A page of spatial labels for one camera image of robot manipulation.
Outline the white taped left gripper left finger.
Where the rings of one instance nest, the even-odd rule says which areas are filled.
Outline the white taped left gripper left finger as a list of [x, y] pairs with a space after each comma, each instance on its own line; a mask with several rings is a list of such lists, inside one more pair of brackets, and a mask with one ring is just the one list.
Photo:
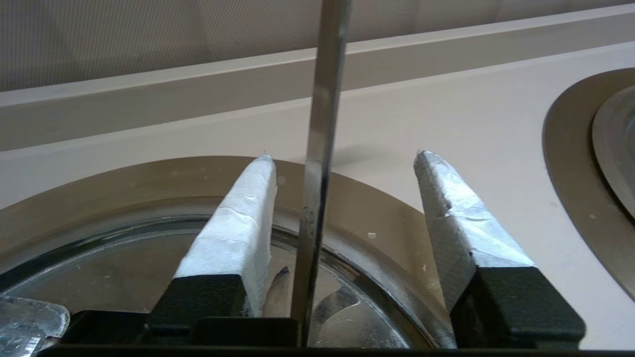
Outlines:
[[149, 314], [153, 343], [185, 344], [205, 318], [261, 316], [276, 193], [276, 165], [264, 154], [232, 185]]

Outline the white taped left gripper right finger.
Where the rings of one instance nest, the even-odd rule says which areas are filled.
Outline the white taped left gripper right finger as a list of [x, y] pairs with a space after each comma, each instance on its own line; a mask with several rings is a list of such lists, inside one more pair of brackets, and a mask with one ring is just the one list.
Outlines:
[[417, 154], [426, 225], [459, 348], [578, 348], [583, 319], [442, 157]]

